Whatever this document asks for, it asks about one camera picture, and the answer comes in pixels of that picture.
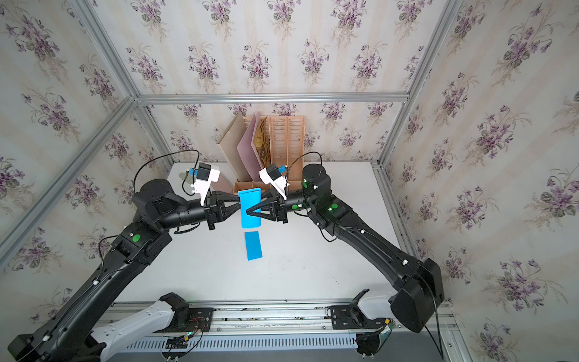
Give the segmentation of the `blue square paper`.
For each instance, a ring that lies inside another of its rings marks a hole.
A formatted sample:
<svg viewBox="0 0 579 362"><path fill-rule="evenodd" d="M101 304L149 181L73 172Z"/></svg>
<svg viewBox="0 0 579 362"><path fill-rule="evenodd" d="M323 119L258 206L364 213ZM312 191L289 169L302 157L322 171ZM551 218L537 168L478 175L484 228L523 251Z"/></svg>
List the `blue square paper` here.
<svg viewBox="0 0 579 362"><path fill-rule="evenodd" d="M261 226L259 217L250 216L247 211L261 202L262 190L259 188L247 189L238 192L241 205L241 226L243 229L256 229Z"/></svg>
<svg viewBox="0 0 579 362"><path fill-rule="evenodd" d="M244 233L247 260L252 261L263 257L259 232Z"/></svg>

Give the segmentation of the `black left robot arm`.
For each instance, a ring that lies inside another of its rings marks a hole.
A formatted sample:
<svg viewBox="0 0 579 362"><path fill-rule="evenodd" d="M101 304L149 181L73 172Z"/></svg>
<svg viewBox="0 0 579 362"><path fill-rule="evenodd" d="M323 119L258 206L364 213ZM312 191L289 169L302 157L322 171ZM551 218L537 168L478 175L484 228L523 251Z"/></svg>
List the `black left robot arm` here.
<svg viewBox="0 0 579 362"><path fill-rule="evenodd" d="M173 191L166 179L153 179L133 194L137 208L132 223L112 236L101 263L71 299L38 330L17 336L8 351L17 361L107 361L133 342L171 324L188 326L189 304L175 293L162 296L152 306L110 327L97 322L121 292L180 233L206 223L214 229L240 210L238 196L212 192L220 172L200 163L191 170L193 190L199 197L187 200Z"/></svg>

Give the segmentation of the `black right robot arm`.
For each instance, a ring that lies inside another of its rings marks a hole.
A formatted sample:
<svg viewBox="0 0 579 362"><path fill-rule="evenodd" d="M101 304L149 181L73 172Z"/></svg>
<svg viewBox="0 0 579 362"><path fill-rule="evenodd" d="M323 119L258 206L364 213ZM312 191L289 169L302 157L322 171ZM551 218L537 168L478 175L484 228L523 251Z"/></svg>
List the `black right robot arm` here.
<svg viewBox="0 0 579 362"><path fill-rule="evenodd" d="M270 190L245 214L287 223L289 212L305 210L306 217L320 230L344 241L368 260L387 279L396 293L388 302L395 319L407 330L426 330L431 319L440 319L438 308L445 299L442 272L432 259L420 260L394 246L371 229L362 218L331 189L331 179L321 161L302 169L300 189L290 191L289 173L271 164L260 172Z"/></svg>

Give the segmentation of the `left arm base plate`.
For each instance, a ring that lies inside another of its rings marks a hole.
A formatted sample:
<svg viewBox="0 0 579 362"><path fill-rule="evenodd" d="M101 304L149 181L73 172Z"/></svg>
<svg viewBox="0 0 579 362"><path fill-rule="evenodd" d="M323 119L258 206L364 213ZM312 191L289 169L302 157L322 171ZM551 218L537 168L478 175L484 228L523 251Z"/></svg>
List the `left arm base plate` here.
<svg viewBox="0 0 579 362"><path fill-rule="evenodd" d="M195 330L209 332L214 312L215 309L212 308L189 308L188 312L185 310L176 312L170 324L160 332L185 333Z"/></svg>

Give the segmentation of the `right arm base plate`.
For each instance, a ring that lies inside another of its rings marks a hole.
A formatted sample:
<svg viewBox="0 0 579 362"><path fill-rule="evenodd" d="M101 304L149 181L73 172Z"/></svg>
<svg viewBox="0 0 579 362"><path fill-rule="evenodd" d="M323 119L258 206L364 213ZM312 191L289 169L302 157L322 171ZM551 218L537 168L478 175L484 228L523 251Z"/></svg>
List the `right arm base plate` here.
<svg viewBox="0 0 579 362"><path fill-rule="evenodd" d="M378 330L387 325L386 318L369 319L357 306L336 305L327 308L333 330Z"/></svg>

